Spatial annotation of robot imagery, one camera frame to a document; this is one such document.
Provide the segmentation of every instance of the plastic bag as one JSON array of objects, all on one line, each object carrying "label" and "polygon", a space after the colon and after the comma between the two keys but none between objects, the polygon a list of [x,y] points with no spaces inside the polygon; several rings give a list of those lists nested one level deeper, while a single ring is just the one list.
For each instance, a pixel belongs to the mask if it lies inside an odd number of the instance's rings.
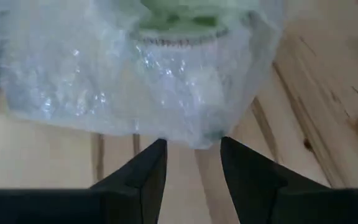
[{"label": "plastic bag", "polygon": [[280,0],[17,0],[0,86],[17,115],[207,148],[251,103]]}]

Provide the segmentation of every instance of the wooden floor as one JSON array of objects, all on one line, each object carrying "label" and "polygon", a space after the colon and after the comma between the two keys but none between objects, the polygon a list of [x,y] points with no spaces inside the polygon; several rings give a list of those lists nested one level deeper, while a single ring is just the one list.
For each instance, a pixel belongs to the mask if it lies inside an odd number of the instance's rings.
[{"label": "wooden floor", "polygon": [[[358,187],[358,0],[287,4],[272,75],[230,136],[326,186]],[[154,140],[20,121],[0,95],[0,188],[89,187]],[[218,144],[168,144],[160,223],[238,223]]]}]

